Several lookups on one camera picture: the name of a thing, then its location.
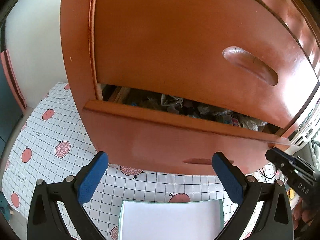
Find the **dark blue cabinet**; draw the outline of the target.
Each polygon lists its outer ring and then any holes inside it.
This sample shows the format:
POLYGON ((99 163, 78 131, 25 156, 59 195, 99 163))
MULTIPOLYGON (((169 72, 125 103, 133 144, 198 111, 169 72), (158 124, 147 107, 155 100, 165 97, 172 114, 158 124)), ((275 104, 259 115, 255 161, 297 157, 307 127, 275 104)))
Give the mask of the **dark blue cabinet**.
POLYGON ((1 155, 12 131, 23 117, 27 104, 16 80, 9 52, 1 52, 1 155))

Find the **lower wooden drawer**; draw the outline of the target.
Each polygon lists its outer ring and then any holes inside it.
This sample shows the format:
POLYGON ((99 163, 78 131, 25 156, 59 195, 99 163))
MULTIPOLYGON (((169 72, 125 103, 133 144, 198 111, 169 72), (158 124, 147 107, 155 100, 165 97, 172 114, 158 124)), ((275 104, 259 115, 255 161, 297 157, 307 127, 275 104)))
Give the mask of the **lower wooden drawer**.
POLYGON ((91 90, 73 93, 95 148, 121 166, 177 174, 212 174, 211 159, 222 152, 244 173, 266 164, 265 153, 289 141, 178 114, 95 100, 91 90))

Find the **white laundry basket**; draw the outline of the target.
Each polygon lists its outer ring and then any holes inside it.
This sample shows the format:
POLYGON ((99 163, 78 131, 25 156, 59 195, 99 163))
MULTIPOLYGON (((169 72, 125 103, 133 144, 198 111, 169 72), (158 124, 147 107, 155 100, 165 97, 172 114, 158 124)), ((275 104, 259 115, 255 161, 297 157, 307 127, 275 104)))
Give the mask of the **white laundry basket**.
POLYGON ((294 137, 290 140, 291 146, 285 151, 293 155, 301 150, 319 130, 319 100, 307 115, 300 126, 295 130, 294 137))

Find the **upper wooden drawer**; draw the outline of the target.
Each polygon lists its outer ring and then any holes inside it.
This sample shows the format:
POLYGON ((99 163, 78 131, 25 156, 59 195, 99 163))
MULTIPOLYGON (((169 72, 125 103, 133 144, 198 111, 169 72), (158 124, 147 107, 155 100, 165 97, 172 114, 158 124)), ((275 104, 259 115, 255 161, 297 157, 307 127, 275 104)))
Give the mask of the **upper wooden drawer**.
POLYGON ((97 81, 230 109, 285 128, 317 77, 255 0, 96 0, 97 81))

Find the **wooden drawer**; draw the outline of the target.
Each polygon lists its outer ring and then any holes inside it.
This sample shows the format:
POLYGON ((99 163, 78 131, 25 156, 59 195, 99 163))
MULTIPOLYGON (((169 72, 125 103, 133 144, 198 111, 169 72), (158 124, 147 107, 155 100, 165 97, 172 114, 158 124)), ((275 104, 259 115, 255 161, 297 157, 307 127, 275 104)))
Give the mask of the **wooden drawer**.
POLYGON ((96 0, 97 81, 230 109, 285 128, 317 77, 255 0, 96 0))
POLYGON ((178 114, 95 100, 91 90, 73 93, 95 148, 121 166, 177 174, 212 174, 211 159, 222 152, 244 173, 266 164, 265 153, 289 141, 178 114))

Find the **orange wooden nightstand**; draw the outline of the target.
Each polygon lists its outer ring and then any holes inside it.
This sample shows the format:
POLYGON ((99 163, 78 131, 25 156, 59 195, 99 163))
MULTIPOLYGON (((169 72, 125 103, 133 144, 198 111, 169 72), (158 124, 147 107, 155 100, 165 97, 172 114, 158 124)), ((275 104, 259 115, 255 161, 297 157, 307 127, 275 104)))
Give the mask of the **orange wooden nightstand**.
POLYGON ((62 53, 96 150, 113 164, 213 174, 223 152, 249 173, 290 135, 319 88, 319 10, 309 0, 61 0, 62 53), (251 116, 263 132, 106 101, 108 86, 178 96, 251 116))

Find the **cream lace scrunchie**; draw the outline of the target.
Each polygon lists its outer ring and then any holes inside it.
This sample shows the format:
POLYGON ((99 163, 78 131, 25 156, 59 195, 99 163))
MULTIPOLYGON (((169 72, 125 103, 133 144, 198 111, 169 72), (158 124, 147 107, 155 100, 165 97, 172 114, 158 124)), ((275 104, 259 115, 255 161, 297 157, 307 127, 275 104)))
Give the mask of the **cream lace scrunchie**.
POLYGON ((249 129, 251 131, 261 132, 267 122, 256 119, 250 116, 240 116, 239 123, 242 128, 249 129))

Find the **colourful patterned small pack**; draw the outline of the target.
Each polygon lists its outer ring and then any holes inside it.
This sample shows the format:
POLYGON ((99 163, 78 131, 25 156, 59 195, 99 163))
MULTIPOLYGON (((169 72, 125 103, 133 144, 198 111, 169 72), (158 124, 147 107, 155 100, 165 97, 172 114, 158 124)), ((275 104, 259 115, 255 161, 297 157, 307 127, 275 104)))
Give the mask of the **colourful patterned small pack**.
POLYGON ((233 114, 223 115, 222 120, 223 120, 224 124, 228 124, 228 125, 232 125, 232 126, 236 126, 236 127, 241 126, 239 120, 233 114))

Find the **white foam tray teal rim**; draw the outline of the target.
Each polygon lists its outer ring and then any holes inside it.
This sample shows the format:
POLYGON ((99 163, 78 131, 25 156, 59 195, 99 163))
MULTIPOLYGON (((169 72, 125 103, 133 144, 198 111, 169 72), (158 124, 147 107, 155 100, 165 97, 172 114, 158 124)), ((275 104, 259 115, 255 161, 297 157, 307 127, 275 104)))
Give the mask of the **white foam tray teal rim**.
POLYGON ((189 203, 124 201, 118 239, 215 239, 224 226, 222 200, 189 203))

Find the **pomegranate print grid mat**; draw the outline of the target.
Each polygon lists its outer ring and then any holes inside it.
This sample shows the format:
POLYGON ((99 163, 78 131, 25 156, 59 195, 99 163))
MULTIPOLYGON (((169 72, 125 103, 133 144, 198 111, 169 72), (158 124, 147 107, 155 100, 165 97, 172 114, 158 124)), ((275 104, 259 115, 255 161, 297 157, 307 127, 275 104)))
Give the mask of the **pomegranate print grid mat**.
MULTIPOLYGON (((36 181, 63 181, 87 165, 96 150, 67 83, 57 83, 19 129, 4 159, 1 197, 8 202, 10 214, 21 217, 14 229, 24 239, 36 181)), ((223 219, 228 221, 237 205, 216 176, 167 174, 112 164, 84 208, 106 239, 117 239, 125 200, 177 203, 211 199, 222 202, 223 219)))

